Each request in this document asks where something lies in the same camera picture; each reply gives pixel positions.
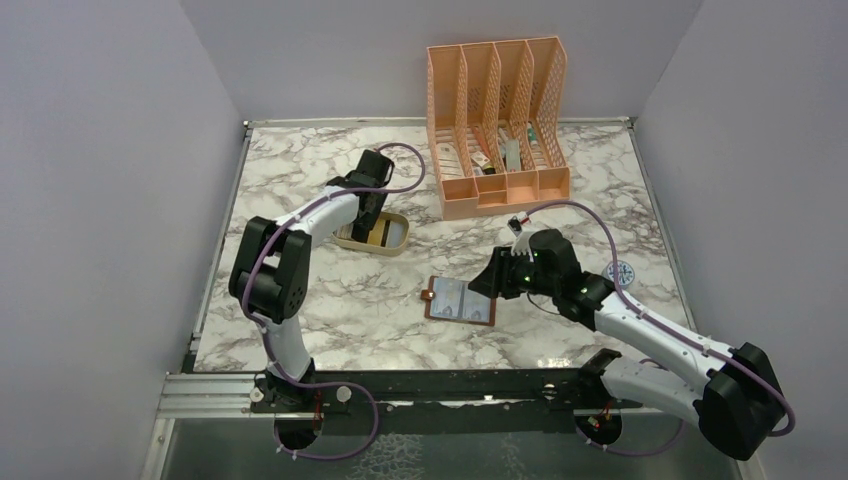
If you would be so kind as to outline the brown leather card holder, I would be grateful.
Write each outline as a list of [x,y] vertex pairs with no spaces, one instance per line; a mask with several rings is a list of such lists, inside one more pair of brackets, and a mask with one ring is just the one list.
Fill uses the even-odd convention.
[[496,319],[496,300],[471,291],[469,282],[431,276],[420,292],[425,303],[424,317],[430,320],[492,327]]

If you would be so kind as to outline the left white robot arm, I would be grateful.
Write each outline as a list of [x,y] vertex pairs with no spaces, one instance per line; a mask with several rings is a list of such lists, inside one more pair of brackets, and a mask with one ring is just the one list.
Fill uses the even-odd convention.
[[355,242],[369,239],[394,167],[380,149],[366,150],[354,170],[331,179],[312,202],[277,220],[256,216],[245,226],[228,291],[259,329],[268,358],[266,396],[290,410],[306,408],[314,397],[314,361],[298,319],[312,251],[335,232]]

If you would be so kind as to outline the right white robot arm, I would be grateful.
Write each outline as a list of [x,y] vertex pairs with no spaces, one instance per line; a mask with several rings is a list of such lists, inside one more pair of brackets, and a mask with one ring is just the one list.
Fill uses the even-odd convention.
[[604,349],[584,364],[577,393],[600,407],[627,400],[661,410],[699,429],[721,453],[750,459],[788,415],[766,353],[731,347],[656,317],[614,283],[580,266],[572,244],[546,229],[521,234],[521,249],[496,247],[470,289],[490,299],[548,297],[559,315],[648,355],[647,367]]

